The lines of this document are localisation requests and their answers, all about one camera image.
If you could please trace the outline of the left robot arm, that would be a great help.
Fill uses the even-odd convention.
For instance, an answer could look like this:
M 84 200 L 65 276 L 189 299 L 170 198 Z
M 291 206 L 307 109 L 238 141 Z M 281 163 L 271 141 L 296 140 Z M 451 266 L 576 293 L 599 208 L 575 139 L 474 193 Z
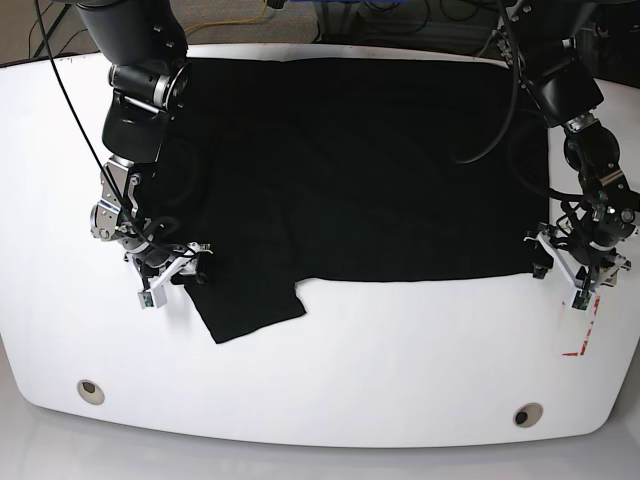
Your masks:
M 552 241 L 586 270 L 584 278 L 614 265 L 617 244 L 632 235 L 639 195 L 620 167 L 613 133 L 595 117 L 604 96 L 574 45 L 598 1 L 500 1 L 514 67 L 549 127 L 565 133 L 564 155 L 582 192 L 557 193 L 570 234 Z

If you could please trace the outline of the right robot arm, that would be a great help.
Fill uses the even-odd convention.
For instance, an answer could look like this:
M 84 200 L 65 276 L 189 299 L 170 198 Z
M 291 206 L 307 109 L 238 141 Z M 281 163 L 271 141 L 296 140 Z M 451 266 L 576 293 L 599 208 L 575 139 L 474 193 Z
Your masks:
M 208 254 L 186 228 L 201 148 L 174 129 L 191 70 L 186 34 L 167 1 L 79 1 L 76 9 L 111 64 L 102 131 L 110 157 L 100 167 L 91 233 L 124 247 L 145 287 L 162 274 L 203 284 Z

